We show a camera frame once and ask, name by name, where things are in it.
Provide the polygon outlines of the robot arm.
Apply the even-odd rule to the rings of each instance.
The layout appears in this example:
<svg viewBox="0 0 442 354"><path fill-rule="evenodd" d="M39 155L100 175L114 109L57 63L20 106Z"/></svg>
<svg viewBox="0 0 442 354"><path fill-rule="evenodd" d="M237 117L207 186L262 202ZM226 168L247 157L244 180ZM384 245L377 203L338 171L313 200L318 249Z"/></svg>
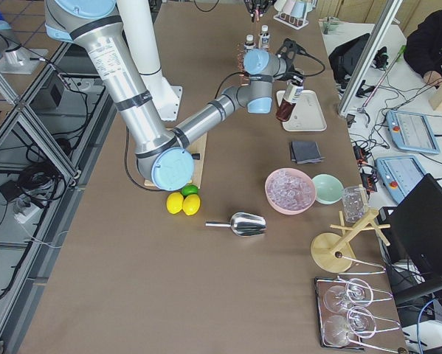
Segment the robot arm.
<svg viewBox="0 0 442 354"><path fill-rule="evenodd" d="M275 2L276 0L244 0L247 12L252 18L257 15L263 16Z"/></svg>

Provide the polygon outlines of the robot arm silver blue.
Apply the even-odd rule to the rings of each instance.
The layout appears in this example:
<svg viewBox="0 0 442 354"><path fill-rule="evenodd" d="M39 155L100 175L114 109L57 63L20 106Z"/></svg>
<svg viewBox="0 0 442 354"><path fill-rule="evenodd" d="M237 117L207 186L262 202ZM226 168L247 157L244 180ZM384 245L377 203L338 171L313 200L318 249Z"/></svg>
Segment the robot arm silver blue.
<svg viewBox="0 0 442 354"><path fill-rule="evenodd" d="M106 85L136 143L139 173L161 190L182 188L192 178L194 161L187 147L239 108L267 114L272 84L296 73L286 55L251 49L244 57L245 86L225 89L203 109L168 129L159 115L161 99L172 94L140 74L151 69L160 78L159 56L146 1L45 1L49 37L83 47Z"/></svg>

